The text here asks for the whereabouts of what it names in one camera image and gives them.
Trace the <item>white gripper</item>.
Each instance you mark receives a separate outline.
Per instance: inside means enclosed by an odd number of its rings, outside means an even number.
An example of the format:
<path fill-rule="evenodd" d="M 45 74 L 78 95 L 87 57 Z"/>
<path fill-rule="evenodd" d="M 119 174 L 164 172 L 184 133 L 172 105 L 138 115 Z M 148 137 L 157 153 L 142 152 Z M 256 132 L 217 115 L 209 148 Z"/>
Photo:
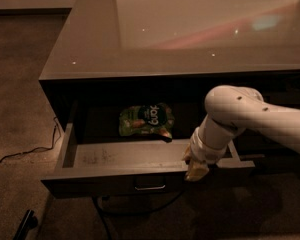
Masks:
<path fill-rule="evenodd" d="M 184 151 L 182 160 L 188 166 L 185 180 L 196 182 L 209 172 L 208 164 L 217 163 L 225 154 L 228 132 L 222 127 L 197 127 Z"/>

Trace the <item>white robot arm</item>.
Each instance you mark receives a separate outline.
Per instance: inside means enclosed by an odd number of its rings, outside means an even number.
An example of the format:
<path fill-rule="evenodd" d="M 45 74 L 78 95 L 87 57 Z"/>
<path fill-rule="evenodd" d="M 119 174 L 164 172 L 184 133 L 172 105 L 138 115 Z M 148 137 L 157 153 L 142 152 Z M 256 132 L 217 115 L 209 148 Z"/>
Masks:
<path fill-rule="evenodd" d="M 253 88 L 230 85 L 211 89 L 204 106 L 206 116 L 184 152 L 183 159 L 189 163 L 187 181 L 204 178 L 228 144 L 247 129 L 300 154 L 300 109 L 269 104 Z"/>

